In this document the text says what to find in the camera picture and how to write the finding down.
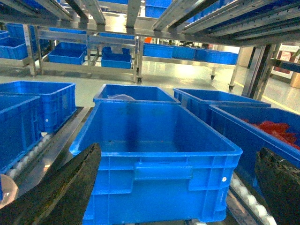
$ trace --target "white plastic bag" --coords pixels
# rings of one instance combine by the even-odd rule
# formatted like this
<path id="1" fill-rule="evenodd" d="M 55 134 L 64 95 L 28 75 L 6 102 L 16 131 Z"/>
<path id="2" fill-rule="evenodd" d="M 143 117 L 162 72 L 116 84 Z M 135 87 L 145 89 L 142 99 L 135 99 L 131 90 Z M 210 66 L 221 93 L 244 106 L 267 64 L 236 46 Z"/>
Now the white plastic bag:
<path id="1" fill-rule="evenodd" d="M 133 97 L 129 96 L 129 95 L 125 95 L 125 94 L 121 94 L 121 95 L 108 95 L 107 96 L 109 99 L 117 99 L 117 100 L 135 100 Z"/>

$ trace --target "crate handle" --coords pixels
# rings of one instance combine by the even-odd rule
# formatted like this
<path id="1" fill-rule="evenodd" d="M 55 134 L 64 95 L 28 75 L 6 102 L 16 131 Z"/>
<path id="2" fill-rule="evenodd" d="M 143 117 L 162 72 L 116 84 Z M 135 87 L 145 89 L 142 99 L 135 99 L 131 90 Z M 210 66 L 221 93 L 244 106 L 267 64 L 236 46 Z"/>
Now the crate handle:
<path id="1" fill-rule="evenodd" d="M 135 180 L 189 180 L 193 167 L 186 162 L 142 162 L 135 164 Z"/>

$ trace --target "trash can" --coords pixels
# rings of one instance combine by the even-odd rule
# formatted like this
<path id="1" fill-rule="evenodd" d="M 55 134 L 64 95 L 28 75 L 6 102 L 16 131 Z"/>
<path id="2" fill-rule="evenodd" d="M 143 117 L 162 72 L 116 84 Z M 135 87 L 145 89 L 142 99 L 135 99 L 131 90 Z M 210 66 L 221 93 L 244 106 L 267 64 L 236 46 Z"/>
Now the trash can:
<path id="1" fill-rule="evenodd" d="M 300 73 L 293 72 L 290 86 L 292 88 L 300 88 Z"/>

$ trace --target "blue storage bin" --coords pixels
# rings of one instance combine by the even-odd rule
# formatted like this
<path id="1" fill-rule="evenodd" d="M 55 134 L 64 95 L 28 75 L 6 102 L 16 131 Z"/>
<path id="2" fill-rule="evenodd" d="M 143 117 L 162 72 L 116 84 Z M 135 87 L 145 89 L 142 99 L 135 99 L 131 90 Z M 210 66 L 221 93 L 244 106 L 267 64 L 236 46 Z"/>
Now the blue storage bin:
<path id="1" fill-rule="evenodd" d="M 101 0 L 101 1 L 106 1 L 106 2 L 112 2 L 112 3 L 119 3 L 119 4 L 128 4 L 128 0 Z"/>
<path id="2" fill-rule="evenodd" d="M 131 55 L 105 53 L 101 58 L 102 67 L 131 68 Z"/>
<path id="3" fill-rule="evenodd" d="M 176 104 L 97 103 L 70 146 L 102 158 L 83 224 L 226 217 L 241 149 Z"/>
<path id="4" fill-rule="evenodd" d="M 133 35 L 113 34 L 113 33 L 100 33 L 100 36 L 102 36 L 102 37 L 110 37 L 110 38 L 131 39 L 131 40 L 134 40 L 134 38 L 135 38 Z"/>
<path id="5" fill-rule="evenodd" d="M 265 120 L 287 123 L 288 132 L 297 134 L 296 145 L 300 146 L 300 116 L 276 108 L 210 106 L 211 126 L 243 149 L 236 171 L 258 192 L 255 178 L 256 152 L 266 147 L 300 168 L 300 151 L 266 132 L 244 122 L 259 124 Z"/>
<path id="6" fill-rule="evenodd" d="M 42 132 L 56 131 L 76 111 L 74 83 L 15 81 L 0 84 L 0 94 L 40 96 Z"/>
<path id="7" fill-rule="evenodd" d="M 206 51 L 205 54 L 206 62 L 236 65 L 236 62 L 238 60 L 238 54 L 231 52 L 220 52 L 210 50 Z"/>
<path id="8" fill-rule="evenodd" d="M 56 28 L 56 27 L 49 27 L 49 30 L 65 32 L 65 33 L 73 33 L 73 34 L 86 34 L 86 31 L 84 30 L 71 30 L 71 29 Z"/>
<path id="9" fill-rule="evenodd" d="M 129 48 L 122 48 L 122 52 L 124 55 L 130 55 L 130 49 Z"/>
<path id="10" fill-rule="evenodd" d="M 195 60 L 197 60 L 197 61 L 205 61 L 205 58 L 206 58 L 206 49 L 196 48 Z"/>
<path id="11" fill-rule="evenodd" d="M 211 113 L 209 105 L 230 106 L 257 106 L 271 107 L 271 104 L 257 101 L 248 97 L 238 96 L 218 90 L 197 90 L 174 88 L 174 97 L 181 102 L 181 106 L 187 108 L 206 123 L 210 123 Z"/>
<path id="12" fill-rule="evenodd" d="M 146 5 L 168 7 L 172 0 L 146 0 Z"/>
<path id="13" fill-rule="evenodd" d="M 112 48 L 110 46 L 104 46 L 101 50 L 101 55 L 105 54 L 105 53 L 112 53 Z"/>
<path id="14" fill-rule="evenodd" d="M 109 96 L 128 95 L 135 100 L 133 102 L 144 103 L 164 103 L 164 104 L 180 104 L 170 94 L 158 87 L 147 87 L 137 85 L 119 85 L 119 84 L 104 84 L 99 92 L 94 96 L 94 102 L 102 101 L 124 101 L 111 99 Z"/>
<path id="15" fill-rule="evenodd" d="M 194 48 L 174 46 L 172 57 L 177 59 L 192 60 L 194 59 L 195 52 L 196 49 Z"/>
<path id="16" fill-rule="evenodd" d="M 8 37 L 8 31 L 0 30 L 0 39 Z"/>
<path id="17" fill-rule="evenodd" d="M 11 37 L 25 39 L 24 29 L 23 29 L 22 24 L 7 23 L 6 27 L 7 27 L 8 33 Z M 32 39 L 35 39 L 34 27 L 29 26 L 29 28 L 30 28 Z"/>
<path id="18" fill-rule="evenodd" d="M 158 58 L 172 58 L 173 47 L 167 45 L 144 44 L 144 56 L 158 57 Z"/>
<path id="19" fill-rule="evenodd" d="M 39 97 L 0 95 L 0 173 L 6 173 L 42 138 Z"/>
<path id="20" fill-rule="evenodd" d="M 48 54 L 48 59 L 50 62 L 81 65 L 86 54 L 86 45 L 61 42 Z"/>
<path id="21" fill-rule="evenodd" d="M 0 39 L 0 58 L 22 60 L 27 56 L 25 40 L 14 37 Z"/>
<path id="22" fill-rule="evenodd" d="M 167 9 L 167 7 L 157 7 L 146 5 L 146 17 L 159 18 L 163 12 Z"/>

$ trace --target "red item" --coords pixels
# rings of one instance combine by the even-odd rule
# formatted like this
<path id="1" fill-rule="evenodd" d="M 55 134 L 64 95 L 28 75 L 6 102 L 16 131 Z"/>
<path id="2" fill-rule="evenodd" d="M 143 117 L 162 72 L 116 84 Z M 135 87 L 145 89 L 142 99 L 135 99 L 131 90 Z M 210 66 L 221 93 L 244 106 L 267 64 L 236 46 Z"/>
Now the red item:
<path id="1" fill-rule="evenodd" d="M 243 119 L 243 121 L 249 123 L 249 120 L 247 119 Z M 251 123 L 251 125 L 300 150 L 300 147 L 294 144 L 297 141 L 296 134 L 286 132 L 286 130 L 290 128 L 287 123 L 274 123 L 272 121 L 264 121 L 261 124 Z"/>

